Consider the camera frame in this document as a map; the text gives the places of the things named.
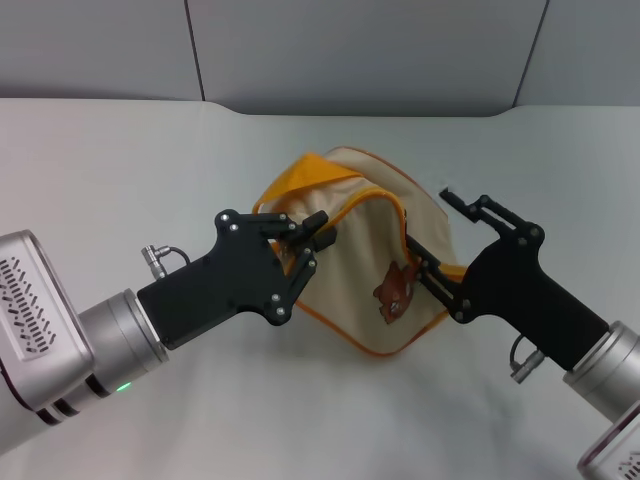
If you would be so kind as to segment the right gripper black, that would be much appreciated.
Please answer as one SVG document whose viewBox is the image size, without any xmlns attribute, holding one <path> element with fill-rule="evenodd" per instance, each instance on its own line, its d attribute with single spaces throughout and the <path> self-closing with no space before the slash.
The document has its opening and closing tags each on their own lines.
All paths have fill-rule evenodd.
<svg viewBox="0 0 640 480">
<path fill-rule="evenodd" d="M 505 320 L 546 357 L 571 371 L 609 332 L 609 324 L 541 268 L 542 227 L 527 223 L 483 194 L 471 203 L 443 189 L 440 198 L 500 236 L 469 265 L 442 263 L 410 235 L 407 249 L 419 261 L 416 279 L 452 317 L 470 323 L 483 315 Z"/>
</svg>

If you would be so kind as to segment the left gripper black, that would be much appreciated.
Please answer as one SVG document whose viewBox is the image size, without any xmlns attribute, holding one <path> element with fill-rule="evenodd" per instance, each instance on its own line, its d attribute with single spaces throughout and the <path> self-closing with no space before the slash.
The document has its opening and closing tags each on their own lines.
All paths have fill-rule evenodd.
<svg viewBox="0 0 640 480">
<path fill-rule="evenodd" d="M 300 223 L 285 213 L 219 213 L 208 253 L 137 292 L 161 343 L 174 350 L 244 312 L 274 326 L 288 322 L 316 272 L 316 254 L 336 241 L 335 227 L 317 233 L 327 222 L 323 210 Z M 287 277 L 272 240 L 300 244 Z"/>
</svg>

